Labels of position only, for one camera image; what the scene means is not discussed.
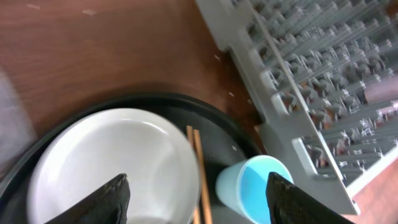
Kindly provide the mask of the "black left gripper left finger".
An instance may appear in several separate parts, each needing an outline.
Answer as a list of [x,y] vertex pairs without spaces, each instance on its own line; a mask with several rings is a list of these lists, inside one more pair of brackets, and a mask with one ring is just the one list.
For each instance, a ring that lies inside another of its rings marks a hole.
[[126,224],[130,200],[126,174],[119,174],[46,224]]

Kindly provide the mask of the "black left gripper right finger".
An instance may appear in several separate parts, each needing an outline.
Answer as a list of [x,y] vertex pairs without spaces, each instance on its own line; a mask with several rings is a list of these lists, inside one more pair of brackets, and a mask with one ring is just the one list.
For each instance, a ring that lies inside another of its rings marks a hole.
[[266,197],[272,224],[353,224],[276,172],[268,176]]

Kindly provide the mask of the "light blue cup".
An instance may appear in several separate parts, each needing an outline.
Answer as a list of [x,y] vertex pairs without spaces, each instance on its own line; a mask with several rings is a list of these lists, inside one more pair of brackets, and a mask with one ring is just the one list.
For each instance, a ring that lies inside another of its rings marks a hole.
[[289,170],[281,161],[267,155],[254,156],[219,173],[215,184],[217,197],[253,223],[270,223],[266,188],[271,172],[293,182]]

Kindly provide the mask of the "pink cup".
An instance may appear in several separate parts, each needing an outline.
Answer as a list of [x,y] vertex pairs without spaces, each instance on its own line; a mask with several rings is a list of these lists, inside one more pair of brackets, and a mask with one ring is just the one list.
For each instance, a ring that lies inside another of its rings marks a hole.
[[380,109],[382,114],[397,109],[397,76],[385,78],[376,84],[367,86],[364,95],[369,104],[380,101],[394,101],[393,106]]

